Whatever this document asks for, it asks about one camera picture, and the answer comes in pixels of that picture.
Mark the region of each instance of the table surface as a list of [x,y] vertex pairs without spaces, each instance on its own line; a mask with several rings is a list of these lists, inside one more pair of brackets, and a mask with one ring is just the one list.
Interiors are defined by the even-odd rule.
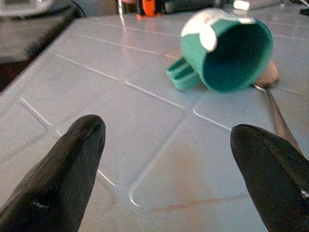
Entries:
[[[309,17],[299,5],[249,13],[274,36],[272,88],[309,157]],[[275,132],[266,95],[175,89],[165,74],[193,13],[79,19],[0,97],[0,204],[78,117],[97,114],[106,145],[81,232],[266,231],[233,159],[237,124]]]

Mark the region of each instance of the green plastic mug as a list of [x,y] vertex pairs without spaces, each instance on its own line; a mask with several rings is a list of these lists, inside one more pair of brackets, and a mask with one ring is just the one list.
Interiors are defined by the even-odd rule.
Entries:
[[182,57],[168,68],[167,75],[178,90],[202,82],[213,91],[237,91],[262,74],[272,49],[272,35],[264,23],[206,9],[184,25]]

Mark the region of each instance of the spoon handle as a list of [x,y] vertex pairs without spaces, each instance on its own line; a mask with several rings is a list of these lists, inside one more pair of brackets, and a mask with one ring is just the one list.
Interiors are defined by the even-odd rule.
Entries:
[[280,136],[281,138],[289,141],[290,144],[297,151],[299,151],[302,155],[304,155],[302,150],[298,146],[295,138],[293,137],[290,129],[288,128],[286,122],[284,121],[284,118],[283,118],[283,116],[282,116],[282,114],[281,114],[281,112],[279,110],[279,107],[278,107],[274,97],[272,96],[270,90],[267,89],[267,88],[264,88],[264,91],[266,92],[266,94],[267,94],[267,96],[268,96],[268,98],[270,100],[272,109],[273,109],[273,114],[274,114],[274,117],[275,117],[276,129],[277,129],[278,136]]

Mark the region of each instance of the metal spoon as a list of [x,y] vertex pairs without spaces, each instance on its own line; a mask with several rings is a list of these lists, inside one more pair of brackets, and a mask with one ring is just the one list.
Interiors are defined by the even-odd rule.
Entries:
[[265,92],[268,96],[275,117],[277,135],[290,142],[290,144],[297,151],[299,151],[302,155],[304,155],[301,148],[298,146],[295,138],[293,137],[290,129],[288,128],[274,97],[272,96],[270,90],[268,89],[278,80],[279,80],[279,71],[275,63],[271,60],[264,73],[256,80],[255,83],[253,83],[253,86],[256,87],[258,90]]

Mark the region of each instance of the orange handle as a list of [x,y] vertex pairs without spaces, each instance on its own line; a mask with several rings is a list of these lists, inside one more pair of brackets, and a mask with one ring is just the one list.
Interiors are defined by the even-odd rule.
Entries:
[[142,0],[143,10],[147,16],[155,14],[155,0]]

